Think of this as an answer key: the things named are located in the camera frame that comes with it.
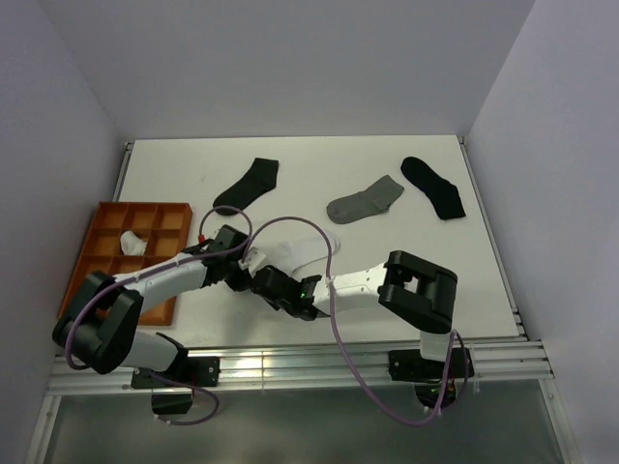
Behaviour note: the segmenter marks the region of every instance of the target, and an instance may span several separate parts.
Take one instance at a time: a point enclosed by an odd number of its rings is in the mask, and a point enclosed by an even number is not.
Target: black sock
[[[404,159],[400,169],[413,186],[426,194],[441,219],[466,216],[457,187],[432,171],[432,168],[423,161],[408,157]]]
[[[231,188],[221,193],[213,206],[235,206],[245,210],[253,200],[274,189],[278,183],[278,168],[280,162],[274,159],[256,158],[248,172]],[[233,211],[218,211],[222,216],[234,216]]]

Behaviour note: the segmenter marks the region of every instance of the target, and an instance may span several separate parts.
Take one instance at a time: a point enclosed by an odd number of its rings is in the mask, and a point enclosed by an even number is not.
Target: wall
[[[469,136],[583,457],[619,462],[619,3],[538,0]]]
[[[0,2],[0,82],[0,462],[18,463],[51,367],[55,314],[122,145],[34,0]]]
[[[133,138],[470,130],[533,0],[40,0]]]

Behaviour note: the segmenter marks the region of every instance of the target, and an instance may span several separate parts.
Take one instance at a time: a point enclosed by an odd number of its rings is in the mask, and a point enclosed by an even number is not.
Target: table
[[[427,198],[402,176],[401,161],[424,160],[458,187],[467,216],[440,220]],[[454,135],[278,137],[138,140],[133,145],[120,201],[188,202],[193,220],[190,244],[201,217],[216,196],[249,169],[253,158],[280,161],[278,186],[247,209],[256,222],[300,216],[341,240],[333,273],[359,271],[403,249],[458,275],[454,327],[465,338],[518,336],[514,314],[495,259],[479,202]],[[389,174],[403,195],[384,215],[345,225],[332,223],[327,204],[365,189]],[[205,234],[229,223],[247,230],[241,217],[209,217]],[[282,222],[266,229],[256,244],[308,237],[313,229]],[[324,273],[324,260],[299,276]],[[376,305],[338,316],[348,342],[418,340],[419,331]],[[233,293],[225,284],[188,292],[177,299],[168,328],[141,328],[168,334],[186,346],[255,347],[333,343],[329,320],[304,322],[274,311],[255,295]]]

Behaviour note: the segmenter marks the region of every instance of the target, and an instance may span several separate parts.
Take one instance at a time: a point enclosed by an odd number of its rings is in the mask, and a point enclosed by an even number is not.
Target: wooden tray
[[[90,273],[131,273],[179,253],[187,245],[191,223],[192,208],[188,203],[99,203],[58,317],[65,313],[82,280]],[[127,230],[146,241],[144,256],[127,256],[121,251],[120,236]],[[150,308],[140,316],[139,324],[169,326],[175,302],[176,298],[171,298]]]

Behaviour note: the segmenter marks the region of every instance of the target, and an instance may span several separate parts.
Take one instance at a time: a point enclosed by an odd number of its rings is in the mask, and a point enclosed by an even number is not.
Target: gray floor
[[[378,392],[408,417],[421,416],[412,387]],[[467,396],[422,429],[379,414],[360,389],[223,393],[221,412],[191,427],[152,421],[145,395],[67,397],[45,462],[562,462],[538,382],[482,384]],[[191,416],[209,406],[205,400]]]

